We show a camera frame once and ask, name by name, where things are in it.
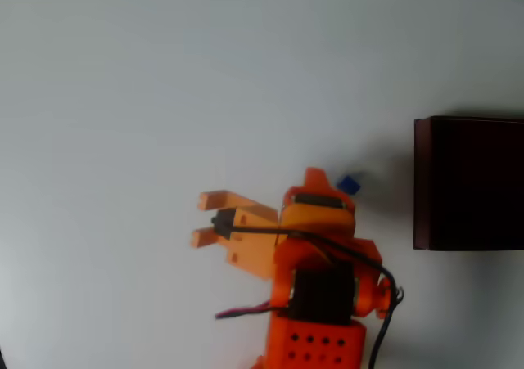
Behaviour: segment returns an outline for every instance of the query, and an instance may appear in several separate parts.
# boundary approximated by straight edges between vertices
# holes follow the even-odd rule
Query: blue object
[[[360,185],[352,177],[346,175],[338,182],[337,189],[352,196],[356,195],[357,191],[360,190]]]

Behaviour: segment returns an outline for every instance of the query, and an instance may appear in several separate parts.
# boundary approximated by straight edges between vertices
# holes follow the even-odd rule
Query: orange 3d-printed part
[[[318,234],[382,263],[372,241],[354,238],[355,205],[329,185],[324,171],[306,170],[304,185],[284,196],[280,217],[276,209],[229,191],[203,193],[199,208],[219,212],[214,227],[194,231],[192,245],[225,246],[230,264],[273,280],[269,307],[285,308],[271,313],[265,354],[253,369],[360,368],[366,328],[353,317],[376,310],[384,318],[390,284],[348,254],[278,232]],[[217,228],[225,225],[267,233]]]

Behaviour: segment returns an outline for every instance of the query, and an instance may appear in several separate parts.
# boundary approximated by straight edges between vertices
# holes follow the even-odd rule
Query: white surface
[[[521,367],[522,254],[412,250],[413,120],[524,102],[524,0],[0,0],[9,369],[241,369],[269,286],[194,251],[200,191],[368,173],[406,290],[380,368]],[[370,318],[369,344],[378,321]]]

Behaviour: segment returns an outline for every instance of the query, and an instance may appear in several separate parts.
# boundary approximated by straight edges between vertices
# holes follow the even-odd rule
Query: dark wooden block
[[[416,120],[414,195],[416,249],[524,249],[524,120]]]

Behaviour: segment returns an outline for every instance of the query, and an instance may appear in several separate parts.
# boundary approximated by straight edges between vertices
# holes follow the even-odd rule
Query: orange base
[[[256,369],[360,369],[366,328],[297,322],[274,314],[267,356]]]

